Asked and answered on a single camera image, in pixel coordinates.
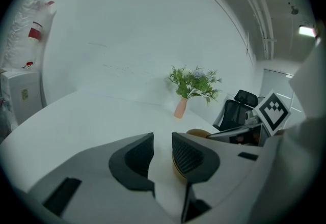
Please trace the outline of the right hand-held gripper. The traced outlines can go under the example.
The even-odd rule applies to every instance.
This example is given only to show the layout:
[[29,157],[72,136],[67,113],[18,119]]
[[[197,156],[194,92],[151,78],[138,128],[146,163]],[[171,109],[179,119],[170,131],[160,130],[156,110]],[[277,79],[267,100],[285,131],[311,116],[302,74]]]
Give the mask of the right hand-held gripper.
[[277,93],[270,93],[252,110],[245,113],[243,126],[208,135],[207,139],[229,139],[231,144],[264,146],[276,135],[291,115],[289,108]]

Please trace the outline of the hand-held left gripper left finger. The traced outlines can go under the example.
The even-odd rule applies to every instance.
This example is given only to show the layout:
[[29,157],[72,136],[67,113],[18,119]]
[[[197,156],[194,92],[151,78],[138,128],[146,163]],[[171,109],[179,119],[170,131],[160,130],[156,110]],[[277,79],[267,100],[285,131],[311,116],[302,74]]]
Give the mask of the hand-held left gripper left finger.
[[148,179],[153,141],[146,133],[83,150],[29,195],[66,222],[160,222],[164,212]]

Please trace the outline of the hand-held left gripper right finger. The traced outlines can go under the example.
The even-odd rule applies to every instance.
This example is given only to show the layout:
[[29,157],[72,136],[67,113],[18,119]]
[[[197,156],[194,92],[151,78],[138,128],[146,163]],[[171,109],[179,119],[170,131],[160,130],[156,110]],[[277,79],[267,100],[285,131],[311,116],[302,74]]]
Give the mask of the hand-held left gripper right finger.
[[266,174],[266,149],[172,133],[187,177],[182,223],[249,223]]

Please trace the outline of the brown bowl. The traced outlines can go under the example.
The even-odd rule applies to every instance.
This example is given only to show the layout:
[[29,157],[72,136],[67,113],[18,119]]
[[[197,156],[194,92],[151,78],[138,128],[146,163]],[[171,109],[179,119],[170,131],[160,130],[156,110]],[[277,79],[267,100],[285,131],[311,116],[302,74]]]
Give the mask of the brown bowl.
[[174,155],[172,155],[173,160],[173,171],[176,175],[176,177],[180,180],[180,182],[187,183],[188,179],[187,177],[181,172],[181,170],[178,167],[178,164],[176,163]]
[[200,137],[200,138],[207,138],[208,136],[211,135],[211,133],[209,133],[205,130],[202,130],[202,129],[190,129],[186,133],[189,135]]

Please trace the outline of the black office chair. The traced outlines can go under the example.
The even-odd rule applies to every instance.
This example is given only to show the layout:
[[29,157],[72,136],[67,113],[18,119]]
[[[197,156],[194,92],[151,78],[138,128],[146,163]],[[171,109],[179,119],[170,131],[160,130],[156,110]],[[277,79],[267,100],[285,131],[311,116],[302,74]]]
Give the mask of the black office chair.
[[245,124],[246,112],[258,105],[258,97],[245,90],[239,90],[234,99],[225,101],[222,111],[213,127],[219,131],[229,130]]

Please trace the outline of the pink vase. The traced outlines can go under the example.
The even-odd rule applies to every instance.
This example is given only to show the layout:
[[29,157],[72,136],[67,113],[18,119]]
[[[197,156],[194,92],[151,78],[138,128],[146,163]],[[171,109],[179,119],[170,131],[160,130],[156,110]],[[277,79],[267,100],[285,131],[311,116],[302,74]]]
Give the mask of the pink vase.
[[179,101],[178,105],[176,106],[175,112],[174,112],[174,116],[178,119],[182,119],[183,115],[185,113],[186,110],[186,106],[187,106],[187,98],[182,97],[181,100]]

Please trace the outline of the artificial flower bunch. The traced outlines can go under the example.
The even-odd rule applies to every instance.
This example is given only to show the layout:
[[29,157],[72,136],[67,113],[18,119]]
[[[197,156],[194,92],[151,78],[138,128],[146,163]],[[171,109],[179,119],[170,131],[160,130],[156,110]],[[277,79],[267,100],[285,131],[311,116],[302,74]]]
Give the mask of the artificial flower bunch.
[[177,86],[176,94],[185,99],[203,96],[209,104],[212,100],[217,101],[222,92],[214,87],[216,83],[222,83],[222,78],[217,78],[216,70],[205,72],[198,66],[194,70],[172,66],[168,79]]

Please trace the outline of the grey glass door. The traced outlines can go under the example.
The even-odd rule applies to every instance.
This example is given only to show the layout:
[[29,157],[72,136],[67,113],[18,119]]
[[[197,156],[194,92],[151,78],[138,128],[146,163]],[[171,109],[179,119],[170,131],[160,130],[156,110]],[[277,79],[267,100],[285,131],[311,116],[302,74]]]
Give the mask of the grey glass door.
[[303,108],[289,84],[292,78],[293,76],[289,74],[264,69],[260,89],[260,96],[264,97],[273,90],[289,108],[291,115],[286,121],[284,128],[289,128],[294,124],[302,122],[306,118]]

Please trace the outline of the white ceiling pipes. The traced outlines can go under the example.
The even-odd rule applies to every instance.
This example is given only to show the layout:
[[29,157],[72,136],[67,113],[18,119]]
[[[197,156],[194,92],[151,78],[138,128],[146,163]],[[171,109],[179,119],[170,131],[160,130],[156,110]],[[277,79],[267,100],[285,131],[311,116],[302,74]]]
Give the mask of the white ceiling pipes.
[[256,0],[259,8],[259,17],[262,19],[261,26],[263,29],[263,42],[267,46],[266,59],[273,60],[275,54],[276,38],[274,37],[273,25],[271,20],[270,11],[266,0]]

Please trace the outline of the rectangular ceiling light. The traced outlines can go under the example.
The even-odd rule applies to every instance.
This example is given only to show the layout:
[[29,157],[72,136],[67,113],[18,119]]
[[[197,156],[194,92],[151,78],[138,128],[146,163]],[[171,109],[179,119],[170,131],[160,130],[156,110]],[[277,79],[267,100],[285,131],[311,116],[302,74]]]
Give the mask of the rectangular ceiling light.
[[298,33],[304,36],[316,37],[315,28],[310,26],[300,25]]

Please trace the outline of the white carton box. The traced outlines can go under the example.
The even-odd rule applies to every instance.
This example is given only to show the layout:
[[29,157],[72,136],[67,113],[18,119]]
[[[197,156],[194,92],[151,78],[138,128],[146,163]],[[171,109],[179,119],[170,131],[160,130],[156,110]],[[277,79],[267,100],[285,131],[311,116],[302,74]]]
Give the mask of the white carton box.
[[39,72],[10,70],[0,74],[4,111],[11,130],[40,111],[42,106]]

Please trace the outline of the pile of plastic bags and boxes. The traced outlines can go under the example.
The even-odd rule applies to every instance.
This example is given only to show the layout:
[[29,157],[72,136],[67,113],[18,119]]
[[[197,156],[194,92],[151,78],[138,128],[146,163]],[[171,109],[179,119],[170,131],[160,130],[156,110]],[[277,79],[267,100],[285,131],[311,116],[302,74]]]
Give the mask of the pile of plastic bags and boxes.
[[55,11],[54,1],[24,0],[19,7],[6,38],[2,67],[40,69]]

